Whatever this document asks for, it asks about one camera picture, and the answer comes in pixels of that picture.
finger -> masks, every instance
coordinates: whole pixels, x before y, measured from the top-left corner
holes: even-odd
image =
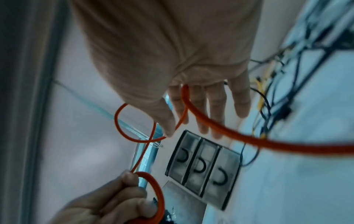
[[[181,98],[181,86],[169,86],[167,94],[169,95],[170,101],[173,105],[174,110],[177,113],[178,118],[181,119],[184,111],[184,103]],[[183,123],[188,124],[188,121],[189,119],[187,115]]]
[[[217,123],[224,125],[225,124],[225,106],[226,106],[226,92],[224,88],[224,82],[218,82],[210,86],[204,87],[207,92],[206,95],[209,100],[210,105],[210,118],[216,121]],[[213,129],[211,134],[214,138],[220,139],[221,134],[217,133]]]
[[[112,180],[102,187],[69,202],[66,207],[88,208],[98,214],[99,210],[124,187],[137,186],[138,184],[139,177],[137,174],[124,172],[115,180]]]
[[[126,187],[116,194],[101,210],[101,214],[105,215],[111,212],[120,203],[132,198],[146,198],[147,192],[142,187]]]
[[[164,98],[148,105],[141,105],[139,109],[147,113],[155,122],[157,122],[165,136],[171,137],[175,131],[176,122],[169,106]]]
[[[205,96],[205,91],[202,86],[190,86],[189,87],[191,103],[202,113],[207,114],[207,98]],[[207,134],[209,127],[202,124],[197,119],[197,125],[200,133]]]
[[[250,79],[248,71],[235,78],[228,79],[228,86],[235,102],[236,114],[240,118],[248,116],[251,109]]]
[[[145,217],[151,218],[157,212],[156,205],[142,198],[126,200],[102,217],[99,224],[124,224],[129,220]]]

black curved handle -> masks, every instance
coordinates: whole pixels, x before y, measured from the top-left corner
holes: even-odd
[[[225,170],[223,170],[221,167],[219,167],[218,170],[220,170],[224,174],[224,180],[222,182],[213,181],[213,184],[218,186],[223,186],[228,182],[229,178]]]
[[[197,170],[197,169],[194,169],[193,171],[195,172],[195,173],[203,173],[203,172],[205,172],[205,170],[207,169],[207,164],[206,164],[206,162],[204,161],[204,159],[202,159],[202,158],[200,158],[200,157],[198,157],[198,160],[200,160],[202,163],[203,163],[203,169],[201,169],[201,170]]]
[[[188,158],[189,158],[189,154],[188,154],[188,152],[187,152],[186,149],[181,148],[181,150],[182,150],[183,152],[185,152],[185,158],[184,158],[184,159],[176,159],[176,160],[177,160],[177,162],[187,162],[187,160],[188,160]]]

human hand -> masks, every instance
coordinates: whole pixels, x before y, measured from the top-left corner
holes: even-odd
[[[146,201],[137,174],[124,172],[99,189],[69,202],[50,224],[124,224],[140,216],[151,218],[157,207]]]
[[[71,0],[101,76],[128,104],[172,136],[175,120],[167,91],[181,117],[180,85],[200,111],[225,122],[228,80],[239,117],[250,110],[247,72],[262,0]],[[198,122],[201,133],[208,127]],[[220,138],[212,131],[215,138]]]

orange cable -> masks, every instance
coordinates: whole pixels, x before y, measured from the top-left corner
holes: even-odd
[[[235,139],[238,141],[242,141],[244,143],[259,147],[259,148],[267,148],[272,151],[277,151],[277,152],[289,152],[289,153],[294,153],[294,154],[304,154],[304,155],[336,155],[336,156],[344,156],[344,155],[354,155],[354,145],[314,145],[314,144],[291,144],[291,143],[285,143],[285,142],[278,142],[278,141],[270,141],[267,139],[263,138],[255,138],[253,136],[249,135],[243,135],[237,131],[234,131],[232,129],[226,128],[217,122],[213,121],[206,115],[204,115],[202,112],[200,112],[196,107],[193,106],[193,104],[189,100],[189,88],[188,85],[184,85],[182,87],[181,91],[181,96],[182,96],[182,101],[184,102],[185,108],[183,111],[183,115],[180,118],[179,122],[176,125],[176,130],[179,128],[179,126],[182,124],[182,121],[184,121],[185,117],[187,116],[188,109],[195,115],[196,118],[206,126],[212,128],[214,131],[217,131],[218,133],[225,135],[231,139]],[[134,172],[137,166],[140,164],[145,151],[148,148],[148,143],[151,142],[157,142],[165,139],[165,136],[162,136],[160,138],[155,138],[152,139],[155,129],[156,129],[156,123],[154,122],[151,135],[148,140],[140,140],[140,139],[134,139],[126,135],[122,129],[120,128],[118,124],[118,115],[122,111],[124,107],[126,107],[128,104],[124,103],[120,108],[116,111],[114,114],[114,123],[115,126],[118,130],[118,132],[125,137],[126,139],[132,141],[132,142],[138,142],[138,143],[146,143],[146,146],[138,159],[138,162],[135,164],[131,172]],[[139,177],[142,177],[147,180],[154,189],[158,201],[158,206],[157,206],[157,212],[154,215],[154,217],[150,219],[146,218],[137,218],[134,220],[130,221],[130,224],[158,224],[165,213],[165,202],[164,202],[164,197],[162,194],[162,189],[160,188],[159,184],[157,181],[154,179],[153,176],[151,176],[149,173],[146,172],[136,172],[136,174]]]

orange rope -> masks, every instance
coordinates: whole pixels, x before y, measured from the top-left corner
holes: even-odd
[[[181,96],[182,100],[184,102],[185,108],[183,111],[183,115],[180,118],[179,122],[176,125],[176,130],[179,128],[179,126],[182,124],[182,121],[184,121],[185,117],[187,116],[188,109],[195,115],[196,118],[198,118],[199,121],[201,121],[203,124],[206,126],[212,128],[214,131],[217,131],[218,133],[225,135],[231,139],[235,139],[238,141],[242,141],[244,143],[259,147],[259,148],[268,148],[269,150],[272,151],[277,151],[277,152],[290,152],[294,154],[304,154],[304,155],[336,155],[336,156],[344,156],[344,155],[354,155],[354,145],[313,145],[313,144],[290,144],[290,143],[285,143],[285,142],[277,142],[277,141],[270,141],[267,139],[261,139],[261,138],[255,138],[253,136],[249,135],[243,135],[237,131],[234,131],[232,129],[226,128],[206,115],[204,115],[202,112],[200,112],[196,107],[193,106],[193,104],[189,100],[189,88],[188,85],[184,85],[182,87],[181,91]],[[114,115],[114,123],[115,126],[118,130],[118,132],[125,137],[126,139],[132,141],[132,142],[138,142],[138,143],[146,143],[146,146],[138,159],[138,162],[135,164],[131,172],[134,172],[137,166],[140,164],[143,155],[145,151],[148,148],[148,143],[151,142],[157,142],[165,139],[165,136],[162,136],[160,138],[155,138],[152,139],[155,129],[156,129],[156,123],[154,122],[152,132],[150,135],[149,140],[140,140],[140,139],[134,139],[126,135],[122,129],[120,128],[118,124],[118,115],[122,111],[124,107],[126,107],[128,104],[124,103],[120,108],[116,111]],[[155,214],[154,217],[151,219],[145,219],[145,218],[138,218],[135,220],[130,221],[131,224],[137,224],[137,223],[144,223],[144,224],[157,224],[159,223],[165,213],[165,202],[164,202],[164,197],[162,194],[162,190],[157,183],[157,181],[148,173],[146,172],[136,172],[136,174],[139,177],[142,177],[147,180],[154,189],[157,200],[158,200],[158,208],[157,208],[157,213]]]

